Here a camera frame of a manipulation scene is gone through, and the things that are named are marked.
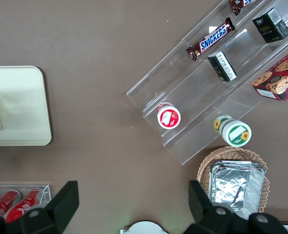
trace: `snickers bar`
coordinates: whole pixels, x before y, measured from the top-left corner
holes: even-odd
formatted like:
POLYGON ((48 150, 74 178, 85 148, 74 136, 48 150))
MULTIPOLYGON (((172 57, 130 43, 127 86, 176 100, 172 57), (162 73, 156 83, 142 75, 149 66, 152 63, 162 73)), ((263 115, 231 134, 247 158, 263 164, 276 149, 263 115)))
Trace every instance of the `snickers bar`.
POLYGON ((226 18, 225 23, 217 27, 212 33, 202 39, 199 43, 196 43, 195 45, 187 48, 186 51, 189 53, 191 58, 196 61, 199 55, 201 55, 203 52, 205 52, 207 49, 225 37, 226 34, 233 30, 235 30, 235 27, 232 24, 230 17, 228 17, 226 18))
POLYGON ((240 14, 243 7, 251 4, 254 1, 256 0, 229 0, 232 10, 236 16, 240 14))

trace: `foil container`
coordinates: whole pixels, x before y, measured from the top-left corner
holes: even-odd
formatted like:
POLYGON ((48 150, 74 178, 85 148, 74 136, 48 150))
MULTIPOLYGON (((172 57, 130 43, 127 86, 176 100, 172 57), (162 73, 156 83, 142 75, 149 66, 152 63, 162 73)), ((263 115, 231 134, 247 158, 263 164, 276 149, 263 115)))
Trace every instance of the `foil container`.
POLYGON ((209 199, 248 220, 258 211, 265 173, 258 162, 217 161, 210 167, 209 199))

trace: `small black package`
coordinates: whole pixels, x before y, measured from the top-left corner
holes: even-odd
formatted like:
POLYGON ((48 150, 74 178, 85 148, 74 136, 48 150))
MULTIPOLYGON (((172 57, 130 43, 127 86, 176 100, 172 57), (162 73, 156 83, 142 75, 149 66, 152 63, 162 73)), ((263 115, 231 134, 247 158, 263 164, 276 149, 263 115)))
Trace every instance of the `small black package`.
POLYGON ((231 63, 222 51, 208 55, 208 60, 220 80, 231 81, 237 77, 231 63))
POLYGON ((282 40, 288 28, 275 8, 252 20, 266 43, 282 40))

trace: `soda can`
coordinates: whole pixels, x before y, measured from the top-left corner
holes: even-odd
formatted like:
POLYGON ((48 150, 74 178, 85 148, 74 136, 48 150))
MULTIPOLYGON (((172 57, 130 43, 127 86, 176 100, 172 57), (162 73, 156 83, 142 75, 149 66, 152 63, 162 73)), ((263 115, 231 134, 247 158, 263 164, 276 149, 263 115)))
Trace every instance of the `soda can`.
POLYGON ((14 206, 8 213, 5 222, 13 222, 22 217, 31 207, 36 206, 40 203, 43 190, 35 188, 31 190, 26 197, 14 206))
POLYGON ((21 200, 21 194, 17 190, 8 191, 0 199, 0 216, 3 216, 12 205, 16 205, 21 200))

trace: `lid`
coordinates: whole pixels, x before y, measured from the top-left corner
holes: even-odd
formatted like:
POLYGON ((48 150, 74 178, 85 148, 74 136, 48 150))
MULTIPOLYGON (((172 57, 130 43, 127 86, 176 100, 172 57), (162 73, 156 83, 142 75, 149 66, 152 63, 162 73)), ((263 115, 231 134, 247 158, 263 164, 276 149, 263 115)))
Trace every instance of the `lid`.
POLYGON ((172 103, 164 101, 158 105, 157 112, 159 112, 160 109, 162 109, 165 106, 173 106, 174 107, 174 105, 172 103))
POLYGON ((158 123, 165 129, 173 129, 179 125, 181 115, 177 108, 173 106, 164 106, 160 108, 157 114, 158 123))
POLYGON ((223 129, 222 137, 229 145, 241 147, 249 142, 251 129, 241 121, 231 122, 223 129))

